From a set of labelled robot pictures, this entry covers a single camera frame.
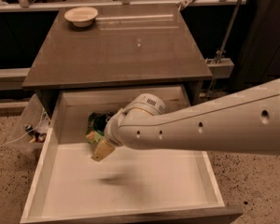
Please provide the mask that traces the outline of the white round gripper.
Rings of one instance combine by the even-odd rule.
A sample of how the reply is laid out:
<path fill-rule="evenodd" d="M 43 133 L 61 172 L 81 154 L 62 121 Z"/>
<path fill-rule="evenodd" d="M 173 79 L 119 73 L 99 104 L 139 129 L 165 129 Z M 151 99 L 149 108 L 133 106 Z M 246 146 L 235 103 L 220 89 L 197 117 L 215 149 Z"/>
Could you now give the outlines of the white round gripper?
<path fill-rule="evenodd" d="M 92 153 L 91 158 L 93 160 L 102 161 L 115 150 L 115 147 L 127 145 L 123 139 L 123 134 L 119 131 L 120 124 L 126 115 L 127 112 L 121 108 L 106 124 L 105 139 L 99 141 L 96 149 Z"/>

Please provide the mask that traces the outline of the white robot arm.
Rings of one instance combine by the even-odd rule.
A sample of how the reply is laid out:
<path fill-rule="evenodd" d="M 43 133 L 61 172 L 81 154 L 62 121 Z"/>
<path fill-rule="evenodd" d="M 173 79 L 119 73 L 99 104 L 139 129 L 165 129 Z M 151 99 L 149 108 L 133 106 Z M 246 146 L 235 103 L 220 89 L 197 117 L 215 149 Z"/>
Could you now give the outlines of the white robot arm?
<path fill-rule="evenodd" d="M 280 154 L 280 78 L 172 113 L 143 93 L 106 124 L 92 158 L 122 146 Z"/>

